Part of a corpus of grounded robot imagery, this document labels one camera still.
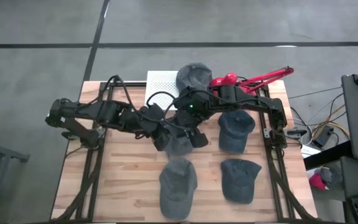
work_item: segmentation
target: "gray floor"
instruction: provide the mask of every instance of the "gray floor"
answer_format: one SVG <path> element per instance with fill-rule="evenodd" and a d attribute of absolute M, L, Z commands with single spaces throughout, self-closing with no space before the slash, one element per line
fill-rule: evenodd
<path fill-rule="evenodd" d="M 102 3 L 0 0 L 0 44 L 91 43 Z M 209 41 L 358 41 L 358 1 L 118 0 L 109 4 L 101 36 L 101 42 Z M 0 145 L 31 154 L 28 164 L 11 164 L 0 194 L 0 223 L 48 220 L 67 142 L 44 119 L 53 100 L 78 98 L 89 53 L 0 49 Z M 341 75 L 358 73 L 358 47 L 99 49 L 90 79 L 119 74 L 145 80 L 147 70 L 178 70 L 189 62 L 204 62 L 215 77 L 253 77 L 289 65 L 295 73 L 285 78 L 288 96 L 297 96 L 340 86 Z M 290 103 L 308 121 L 340 93 Z M 335 106 L 342 104 L 339 99 Z M 325 108 L 311 122 L 328 113 Z M 347 127 L 346 117 L 338 123 Z M 342 221 L 338 201 L 314 195 L 321 218 Z"/>

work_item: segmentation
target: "wooden table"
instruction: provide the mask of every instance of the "wooden table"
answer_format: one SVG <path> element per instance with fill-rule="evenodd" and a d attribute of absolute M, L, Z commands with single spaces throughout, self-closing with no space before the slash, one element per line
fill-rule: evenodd
<path fill-rule="evenodd" d="M 80 101 L 89 102 L 98 94 L 99 82 L 85 82 Z M 281 98 L 288 126 L 293 128 L 292 113 L 283 81 L 269 85 L 270 96 Z M 144 87 L 130 87 L 129 93 L 136 107 L 144 105 Z M 122 88 L 116 88 L 114 99 L 127 101 Z M 246 151 L 230 155 L 218 148 L 220 114 L 200 125 L 209 144 L 187 155 L 196 169 L 198 188 L 195 191 L 189 222 L 273 222 L 276 213 L 272 187 L 257 112 L 248 111 L 256 126 L 249 134 Z M 87 128 L 91 121 L 80 121 Z M 79 147 L 78 141 L 69 144 L 68 152 Z M 64 163 L 52 218 L 61 215 L 78 193 L 85 163 L 86 150 L 70 155 Z M 220 163 L 227 158 L 241 158 L 262 166 L 255 181 L 254 201 L 249 205 L 228 202 L 221 189 Z M 306 176 L 299 146 L 289 144 L 285 149 L 285 166 L 292 192 L 313 216 L 317 217 L 313 197 Z M 169 222 L 160 211 L 159 195 L 161 170 L 168 162 L 164 152 L 158 152 L 150 139 L 135 140 L 133 134 L 108 130 L 94 210 L 94 222 Z M 280 194 L 283 210 L 285 200 Z M 85 200 L 84 211 L 89 199 Z"/>

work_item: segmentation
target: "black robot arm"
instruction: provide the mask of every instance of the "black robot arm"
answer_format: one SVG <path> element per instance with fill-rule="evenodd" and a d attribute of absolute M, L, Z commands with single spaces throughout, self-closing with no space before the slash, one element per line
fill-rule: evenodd
<path fill-rule="evenodd" d="M 184 89 L 172 105 L 175 105 L 177 111 L 174 116 L 165 119 L 169 108 L 164 112 L 156 104 L 135 110 L 130 104 L 121 101 L 99 100 L 89 104 L 61 99 L 53 102 L 45 121 L 50 126 L 66 128 L 80 137 L 85 147 L 97 147 L 100 144 L 100 133 L 96 129 L 86 129 L 75 118 L 91 119 L 103 128 L 152 138 L 157 150 L 162 151 L 170 134 L 164 128 L 166 125 L 182 129 L 180 134 L 190 138 L 194 147 L 203 147 L 208 140 L 200 133 L 197 125 L 218 112 L 247 109 L 267 113 L 275 135 L 271 138 L 273 146 L 287 146 L 283 135 L 287 121 L 280 99 L 249 95 L 238 86 L 225 85 L 211 87 L 208 91 Z"/>

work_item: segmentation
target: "cap brim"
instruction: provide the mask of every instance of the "cap brim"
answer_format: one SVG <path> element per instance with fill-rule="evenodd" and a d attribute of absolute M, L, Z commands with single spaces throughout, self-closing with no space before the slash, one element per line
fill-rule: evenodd
<path fill-rule="evenodd" d="M 250 204 L 254 199 L 255 182 L 247 187 L 240 187 L 232 184 L 230 178 L 222 176 L 222 191 L 224 197 L 232 202 Z"/>
<path fill-rule="evenodd" d="M 160 209 L 162 214 L 171 220 L 184 220 L 191 210 L 193 203 L 194 191 L 189 192 L 187 198 L 180 202 L 176 202 L 167 197 L 165 189 L 160 190 Z"/>
<path fill-rule="evenodd" d="M 241 139 L 236 139 L 228 136 L 224 131 L 219 133 L 219 148 L 222 151 L 241 154 L 246 149 L 248 136 Z"/>

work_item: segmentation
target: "gray cap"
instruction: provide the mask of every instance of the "gray cap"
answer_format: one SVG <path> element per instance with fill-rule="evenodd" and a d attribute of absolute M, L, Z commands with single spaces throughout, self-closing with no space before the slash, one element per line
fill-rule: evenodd
<path fill-rule="evenodd" d="M 226 199 L 249 204 L 254 199 L 255 179 L 262 167 L 242 159 L 226 159 L 221 163 L 222 191 Z"/>
<path fill-rule="evenodd" d="M 186 137 L 186 135 L 181 134 L 183 130 L 172 127 L 170 125 L 165 125 L 164 128 L 170 132 L 168 135 L 168 144 L 163 149 L 169 156 L 182 156 L 193 151 L 193 146 L 191 145 L 190 139 Z"/>
<path fill-rule="evenodd" d="M 197 175 L 193 164 L 182 158 L 173 159 L 160 174 L 160 208 L 172 220 L 184 220 L 190 213 Z"/>
<path fill-rule="evenodd" d="M 198 90 L 207 90 L 212 81 L 212 71 L 203 63 L 190 63 L 178 71 L 177 88 L 179 91 L 188 86 Z"/>
<path fill-rule="evenodd" d="M 248 134 L 255 128 L 254 119 L 244 110 L 235 110 L 223 113 L 218 124 L 221 127 L 219 148 L 226 152 L 243 153 Z"/>

